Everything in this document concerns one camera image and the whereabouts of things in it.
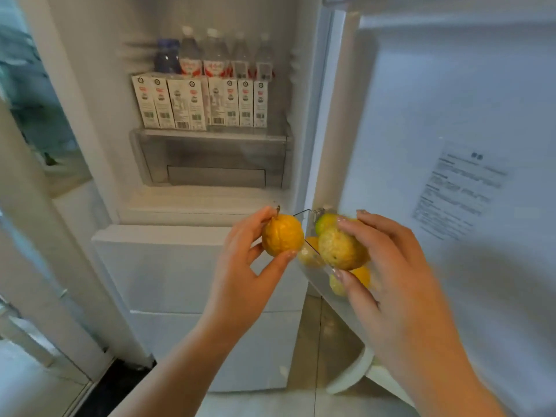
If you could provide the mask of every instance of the instruction label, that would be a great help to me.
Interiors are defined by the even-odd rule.
[[[477,225],[509,176],[506,160],[446,142],[413,218],[436,238],[460,240]]]

